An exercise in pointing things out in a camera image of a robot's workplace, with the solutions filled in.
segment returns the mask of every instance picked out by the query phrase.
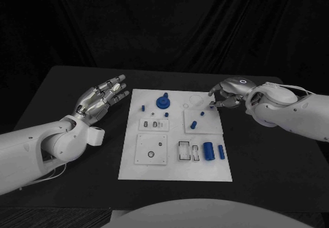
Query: robotic hand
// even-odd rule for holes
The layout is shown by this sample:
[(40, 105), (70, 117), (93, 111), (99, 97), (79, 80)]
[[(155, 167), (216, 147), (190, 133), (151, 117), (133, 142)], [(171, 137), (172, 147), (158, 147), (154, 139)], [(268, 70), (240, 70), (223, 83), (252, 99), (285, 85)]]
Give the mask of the robotic hand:
[[(47, 175), (58, 166), (74, 161), (87, 144), (100, 146), (105, 130), (92, 127), (109, 108), (128, 97), (120, 84), (125, 75), (113, 78), (83, 94), (73, 115), (60, 121), (0, 135), (0, 195)], [(44, 161), (42, 149), (53, 158)]]
[[(296, 96), (286, 87), (304, 90), (307, 96)], [(226, 79), (214, 86), (208, 95), (213, 96), (219, 90), (226, 100), (211, 102), (211, 106), (236, 108), (244, 100), (246, 113), (262, 125), (281, 126), (286, 131), (328, 142), (329, 96), (317, 95), (294, 85), (268, 82), (257, 86), (243, 77)]]

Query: circular hole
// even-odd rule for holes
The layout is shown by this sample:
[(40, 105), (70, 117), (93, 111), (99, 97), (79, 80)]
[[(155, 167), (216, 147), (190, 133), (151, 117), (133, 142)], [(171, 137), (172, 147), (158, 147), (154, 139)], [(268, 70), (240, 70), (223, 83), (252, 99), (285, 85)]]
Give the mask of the circular hole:
[(149, 152), (149, 157), (154, 158), (154, 156), (155, 156), (155, 152), (151, 151), (151, 152)]

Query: blue object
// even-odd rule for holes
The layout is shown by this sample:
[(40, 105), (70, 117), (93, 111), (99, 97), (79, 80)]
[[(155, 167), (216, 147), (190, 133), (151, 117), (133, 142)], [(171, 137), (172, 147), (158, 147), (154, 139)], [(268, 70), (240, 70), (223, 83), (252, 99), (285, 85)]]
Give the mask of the blue object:
[(206, 151), (206, 159), (207, 159), (208, 161), (216, 160), (213, 142), (204, 143), (204, 151)]
[(195, 129), (195, 126), (197, 126), (198, 122), (194, 121), (193, 125), (191, 125), (191, 128)]
[(168, 99), (168, 93), (164, 94), (156, 100), (156, 106), (161, 109), (167, 109), (171, 106), (171, 100)]
[(221, 159), (226, 159), (223, 145), (219, 146), (219, 150), (220, 150), (220, 157), (221, 157)]

